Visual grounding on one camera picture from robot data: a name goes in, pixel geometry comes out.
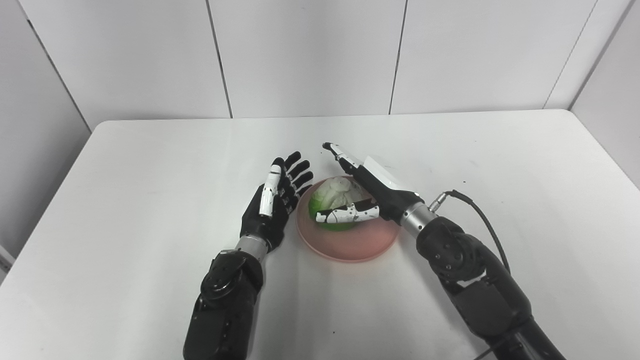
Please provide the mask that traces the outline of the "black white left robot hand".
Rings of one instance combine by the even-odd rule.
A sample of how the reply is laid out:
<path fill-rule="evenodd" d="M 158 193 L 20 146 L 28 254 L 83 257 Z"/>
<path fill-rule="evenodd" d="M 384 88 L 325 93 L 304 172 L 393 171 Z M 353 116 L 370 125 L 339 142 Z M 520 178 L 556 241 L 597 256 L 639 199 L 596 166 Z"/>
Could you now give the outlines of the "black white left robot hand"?
<path fill-rule="evenodd" d="M 277 157 L 241 218 L 240 237 L 255 237 L 265 242 L 268 251 L 278 248 L 284 239 L 290 215 L 314 178 L 310 161 L 301 152 Z"/>

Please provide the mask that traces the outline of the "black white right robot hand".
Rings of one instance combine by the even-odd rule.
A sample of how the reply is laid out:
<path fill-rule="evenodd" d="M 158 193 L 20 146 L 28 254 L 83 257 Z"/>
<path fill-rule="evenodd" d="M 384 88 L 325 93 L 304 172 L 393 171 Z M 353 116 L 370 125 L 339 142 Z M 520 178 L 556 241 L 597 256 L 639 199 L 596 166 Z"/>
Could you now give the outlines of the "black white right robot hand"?
<path fill-rule="evenodd" d="M 319 210 L 314 216 L 316 223 L 363 223 L 382 218 L 400 224 L 411 207 L 425 203 L 411 187 L 391 174 L 379 157 L 368 155 L 361 161 L 336 143 L 324 142 L 322 147 L 332 153 L 342 170 L 372 198 Z"/>

